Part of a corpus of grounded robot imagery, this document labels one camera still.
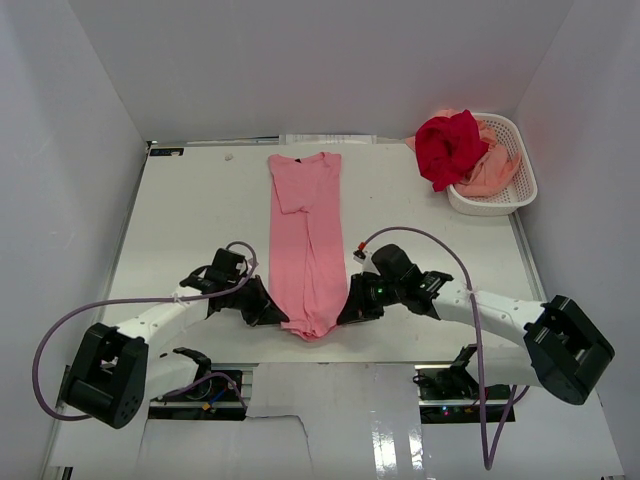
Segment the pink t-shirt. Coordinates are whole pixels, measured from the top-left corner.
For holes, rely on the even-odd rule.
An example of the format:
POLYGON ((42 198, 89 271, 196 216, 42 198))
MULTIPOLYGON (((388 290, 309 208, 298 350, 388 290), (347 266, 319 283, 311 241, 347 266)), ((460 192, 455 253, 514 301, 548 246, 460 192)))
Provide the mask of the pink t-shirt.
POLYGON ((337 327, 348 295, 341 225, 342 156, 272 155, 269 291, 305 341, 337 327))

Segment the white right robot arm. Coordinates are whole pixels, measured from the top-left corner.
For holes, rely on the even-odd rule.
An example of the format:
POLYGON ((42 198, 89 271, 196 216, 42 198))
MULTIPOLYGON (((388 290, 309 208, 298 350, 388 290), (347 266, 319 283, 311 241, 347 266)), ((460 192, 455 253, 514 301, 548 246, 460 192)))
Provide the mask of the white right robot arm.
POLYGON ((611 343, 572 299, 548 302, 471 291, 451 275, 421 271, 404 250, 387 244, 354 252, 352 275, 338 324, 377 320, 402 305, 412 314, 479 327, 510 342, 490 353, 481 344, 462 349, 450 369, 453 390, 472 399, 488 384, 539 386, 570 405, 586 402, 615 357, 611 343))

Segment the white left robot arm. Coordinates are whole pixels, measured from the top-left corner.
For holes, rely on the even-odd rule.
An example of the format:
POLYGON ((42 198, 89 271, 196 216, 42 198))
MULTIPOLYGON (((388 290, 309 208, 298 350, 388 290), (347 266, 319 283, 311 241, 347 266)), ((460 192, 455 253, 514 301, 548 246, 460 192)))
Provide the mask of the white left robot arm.
POLYGON ((62 401, 120 429, 146 398, 206 398, 218 376, 211 359, 171 344, 224 309, 239 312, 250 327, 287 322, 255 275, 256 266, 255 257, 246 258, 231 246, 220 248, 210 264, 180 281, 168 301, 155 300, 150 309, 115 326, 91 326, 63 381, 62 401))

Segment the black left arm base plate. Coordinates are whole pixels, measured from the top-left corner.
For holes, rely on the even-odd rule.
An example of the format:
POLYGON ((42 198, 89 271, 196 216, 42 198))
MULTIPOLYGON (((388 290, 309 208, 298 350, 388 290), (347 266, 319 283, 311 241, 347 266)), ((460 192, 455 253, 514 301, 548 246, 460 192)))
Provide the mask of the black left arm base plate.
POLYGON ((242 398, 245 398, 243 391, 245 372, 239 368, 215 369, 215 372, 219 373, 219 376, 210 378, 186 393, 171 397, 156 397, 151 400, 151 405, 164 408, 205 406, 241 408, 242 405, 233 384, 236 385, 242 398))

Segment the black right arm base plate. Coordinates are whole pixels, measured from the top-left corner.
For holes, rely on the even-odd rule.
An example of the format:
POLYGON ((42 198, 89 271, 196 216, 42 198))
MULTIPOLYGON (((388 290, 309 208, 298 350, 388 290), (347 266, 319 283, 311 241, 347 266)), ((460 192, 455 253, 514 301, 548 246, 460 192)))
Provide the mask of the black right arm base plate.
POLYGON ((436 368, 417 368, 412 381, 423 401, 462 400, 476 406, 480 401, 479 383, 466 370, 476 356, 477 346, 463 347, 451 364, 436 368))

